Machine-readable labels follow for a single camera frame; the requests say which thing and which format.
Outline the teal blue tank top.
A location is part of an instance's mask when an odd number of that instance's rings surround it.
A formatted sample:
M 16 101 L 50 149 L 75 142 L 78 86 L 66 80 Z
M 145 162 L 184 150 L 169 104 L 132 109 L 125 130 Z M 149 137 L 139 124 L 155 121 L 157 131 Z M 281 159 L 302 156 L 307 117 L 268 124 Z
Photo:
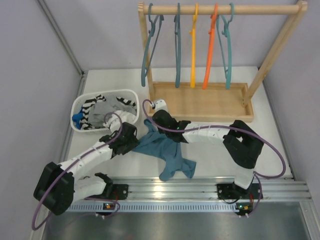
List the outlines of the teal blue tank top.
M 163 160 L 165 167 L 159 175 L 163 182 L 171 179 L 176 172 L 182 172 L 189 179 L 193 178 L 197 163 L 183 157 L 181 144 L 156 130 L 148 119 L 143 123 L 148 132 L 140 138 L 139 145 L 132 151 Z

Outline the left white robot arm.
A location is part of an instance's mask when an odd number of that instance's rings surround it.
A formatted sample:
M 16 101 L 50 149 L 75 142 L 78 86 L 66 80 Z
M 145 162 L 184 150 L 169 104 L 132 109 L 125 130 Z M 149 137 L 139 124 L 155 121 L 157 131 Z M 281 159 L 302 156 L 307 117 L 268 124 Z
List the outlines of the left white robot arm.
M 59 164 L 48 163 L 33 196 L 56 216 L 78 200 L 89 197 L 107 199 L 114 192 L 113 180 L 101 172 L 89 176 L 89 171 L 117 155 L 125 155 L 138 145 L 137 128 L 124 122 L 119 130 L 101 137 L 80 155 Z

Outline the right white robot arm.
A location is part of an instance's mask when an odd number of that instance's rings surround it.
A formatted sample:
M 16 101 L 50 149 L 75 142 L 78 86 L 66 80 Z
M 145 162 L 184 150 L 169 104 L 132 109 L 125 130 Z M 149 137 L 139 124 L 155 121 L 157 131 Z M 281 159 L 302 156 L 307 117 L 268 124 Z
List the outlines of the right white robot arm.
M 239 200 L 250 197 L 254 170 L 264 143 L 242 120 L 235 120 L 224 134 L 220 127 L 195 124 L 189 120 L 177 121 L 167 111 L 158 110 L 152 120 L 160 133 L 177 143 L 202 143 L 224 147 L 237 165 L 231 186 L 222 191 L 222 200 Z

